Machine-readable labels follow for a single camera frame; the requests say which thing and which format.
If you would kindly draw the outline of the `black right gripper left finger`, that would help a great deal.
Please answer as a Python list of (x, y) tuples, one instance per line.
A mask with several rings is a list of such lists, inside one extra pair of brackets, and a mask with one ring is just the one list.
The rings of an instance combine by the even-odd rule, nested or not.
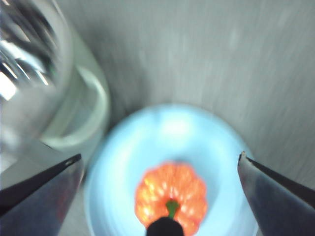
[(83, 177), (80, 154), (0, 191), (2, 236), (58, 235)]

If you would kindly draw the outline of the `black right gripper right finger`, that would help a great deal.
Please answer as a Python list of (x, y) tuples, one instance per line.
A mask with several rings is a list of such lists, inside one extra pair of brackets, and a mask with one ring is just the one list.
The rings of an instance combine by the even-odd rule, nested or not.
[(315, 191), (247, 157), (239, 155), (242, 189), (265, 236), (313, 236)]

